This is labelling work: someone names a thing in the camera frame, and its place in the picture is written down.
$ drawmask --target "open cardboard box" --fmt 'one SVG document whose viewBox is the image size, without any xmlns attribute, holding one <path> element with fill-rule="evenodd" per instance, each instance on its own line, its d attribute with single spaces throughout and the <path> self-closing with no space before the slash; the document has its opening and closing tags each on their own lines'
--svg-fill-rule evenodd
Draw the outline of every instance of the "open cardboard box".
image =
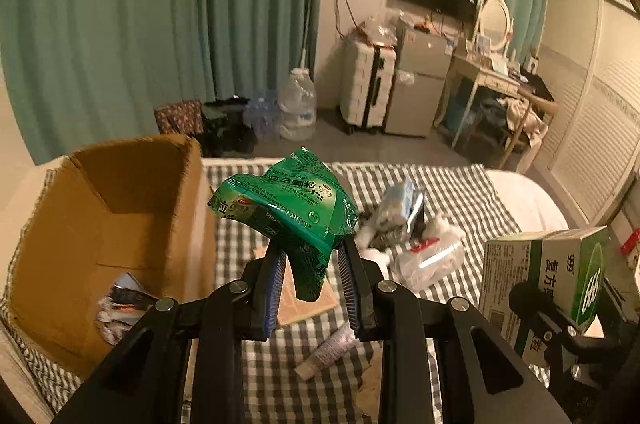
<svg viewBox="0 0 640 424">
<path fill-rule="evenodd" d="M 13 322 L 52 360 L 86 378 L 111 347 L 98 300 L 131 272 L 180 302 L 213 287 L 215 216 L 196 141 L 180 135 L 107 142 L 71 154 L 21 242 Z"/>
</svg>

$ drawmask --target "suitcase handle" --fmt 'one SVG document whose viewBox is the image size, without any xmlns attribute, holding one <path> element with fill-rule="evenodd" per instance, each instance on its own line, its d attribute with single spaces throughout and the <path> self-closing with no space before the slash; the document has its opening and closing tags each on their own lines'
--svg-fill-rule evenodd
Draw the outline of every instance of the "suitcase handle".
<svg viewBox="0 0 640 424">
<path fill-rule="evenodd" d="M 371 105 L 375 106 L 378 102 L 378 96 L 380 94 L 380 85 L 382 84 L 382 78 L 376 76 L 376 83 L 373 85 L 373 98 L 371 99 Z"/>
</svg>

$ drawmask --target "gray floor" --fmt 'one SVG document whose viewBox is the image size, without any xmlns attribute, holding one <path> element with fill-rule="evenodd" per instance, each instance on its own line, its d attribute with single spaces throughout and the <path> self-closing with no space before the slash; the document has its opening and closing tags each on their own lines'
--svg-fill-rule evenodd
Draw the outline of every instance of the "gray floor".
<svg viewBox="0 0 640 424">
<path fill-rule="evenodd" d="M 425 164 L 430 166 L 467 166 L 470 163 L 482 163 L 494 167 L 496 152 L 491 152 L 481 140 L 472 140 L 466 150 L 450 147 L 451 137 L 443 132 L 432 130 L 428 138 L 370 134 L 358 131 L 352 135 L 344 133 L 342 120 L 334 110 L 319 110 L 316 132 L 304 142 L 284 139 L 261 140 L 255 147 L 257 157 L 285 157 L 300 146 L 315 153 L 324 162 L 385 162 L 391 164 Z M 513 155 L 505 169 L 515 169 L 518 160 Z M 568 211 L 556 197 L 542 176 L 531 169 L 527 176 L 537 182 L 560 207 L 570 227 L 577 227 Z"/>
</svg>

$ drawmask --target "silver bolt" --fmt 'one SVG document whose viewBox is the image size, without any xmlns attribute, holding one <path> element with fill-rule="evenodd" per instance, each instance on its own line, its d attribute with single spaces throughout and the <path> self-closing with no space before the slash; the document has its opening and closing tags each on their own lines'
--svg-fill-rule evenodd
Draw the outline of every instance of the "silver bolt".
<svg viewBox="0 0 640 424">
<path fill-rule="evenodd" d="M 156 310 L 160 312 L 168 312 L 174 308 L 174 300 L 171 298 L 162 298 L 156 301 Z"/>
<path fill-rule="evenodd" d="M 464 298 L 453 298 L 451 306 L 458 312 L 466 312 L 469 310 L 469 302 Z"/>
<path fill-rule="evenodd" d="M 241 279 L 237 279 L 236 281 L 231 282 L 231 285 L 229 285 L 229 290 L 231 290 L 231 292 L 233 292 L 234 294 L 242 294 L 243 292 L 246 292 L 248 288 L 249 286 L 246 284 L 246 282 L 242 281 Z"/>
<path fill-rule="evenodd" d="M 395 292 L 397 288 L 398 285 L 396 285 L 396 282 L 389 279 L 383 279 L 382 281 L 378 282 L 378 290 L 380 292 L 391 294 L 392 292 Z"/>
</svg>

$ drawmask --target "sliding wardrobe door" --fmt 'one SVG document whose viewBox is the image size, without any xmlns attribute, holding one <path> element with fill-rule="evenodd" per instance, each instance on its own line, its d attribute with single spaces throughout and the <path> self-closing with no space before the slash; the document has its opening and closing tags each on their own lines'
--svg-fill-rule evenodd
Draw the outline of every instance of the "sliding wardrobe door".
<svg viewBox="0 0 640 424">
<path fill-rule="evenodd" d="M 548 0 L 540 44 L 538 73 L 560 104 L 549 125 L 536 165 L 549 169 L 556 160 L 593 59 L 599 0 Z"/>
<path fill-rule="evenodd" d="M 640 22 L 604 1 L 593 75 L 551 173 L 597 223 L 619 192 L 640 143 Z"/>
</svg>

